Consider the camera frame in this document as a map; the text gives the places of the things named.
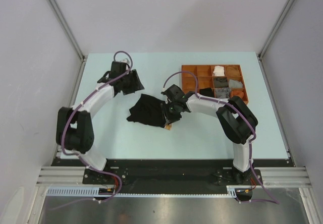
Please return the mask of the black underwear beige waistband back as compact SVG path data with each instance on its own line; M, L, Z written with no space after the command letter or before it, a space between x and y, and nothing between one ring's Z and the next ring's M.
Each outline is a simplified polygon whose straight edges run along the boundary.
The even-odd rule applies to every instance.
M141 94L136 104L129 109L130 115L127 121L170 130L172 125L166 123L162 111L163 103L165 101L151 95Z

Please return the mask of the black underwear beige waistband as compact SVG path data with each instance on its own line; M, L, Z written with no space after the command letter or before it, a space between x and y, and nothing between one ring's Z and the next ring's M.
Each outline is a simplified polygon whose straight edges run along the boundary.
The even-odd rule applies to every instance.
M212 88L203 88L199 90L199 94L207 97L214 97L214 92Z
M130 115L127 121L170 130L172 125L166 123L162 111L163 103L165 101L151 95L141 94L136 104L129 109Z

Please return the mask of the black underwear beige waistband front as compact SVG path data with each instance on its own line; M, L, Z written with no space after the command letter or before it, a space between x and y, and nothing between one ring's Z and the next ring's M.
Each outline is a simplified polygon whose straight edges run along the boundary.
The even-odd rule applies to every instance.
M199 94L207 97L214 97L214 92L212 88L203 88L199 90Z

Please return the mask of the grey striped boxer underwear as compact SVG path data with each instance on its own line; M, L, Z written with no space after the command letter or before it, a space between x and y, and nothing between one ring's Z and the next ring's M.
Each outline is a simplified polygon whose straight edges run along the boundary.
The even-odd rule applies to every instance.
M230 98L231 89L229 87L225 88L215 88L215 97L219 99Z

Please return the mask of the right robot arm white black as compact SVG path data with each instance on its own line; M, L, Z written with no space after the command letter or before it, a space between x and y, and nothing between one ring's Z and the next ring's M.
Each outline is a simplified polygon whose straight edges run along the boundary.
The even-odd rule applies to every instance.
M245 184L250 180L253 164L251 143L256 138L258 120L240 97L218 99L193 91L184 93L177 85L164 89L161 94L166 96L161 108L167 124L179 121L182 113L199 113L217 118L224 134L233 143L234 181Z

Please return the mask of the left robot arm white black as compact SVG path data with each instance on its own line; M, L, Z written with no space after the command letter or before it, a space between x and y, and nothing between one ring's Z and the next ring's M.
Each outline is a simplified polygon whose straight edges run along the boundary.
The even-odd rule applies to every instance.
M95 169L93 176L102 184L111 179L112 172L105 167L106 158L94 145L92 119L118 93L127 95L143 89L131 62L113 61L89 96L78 105L61 107L58 111L56 143L65 155L76 156Z

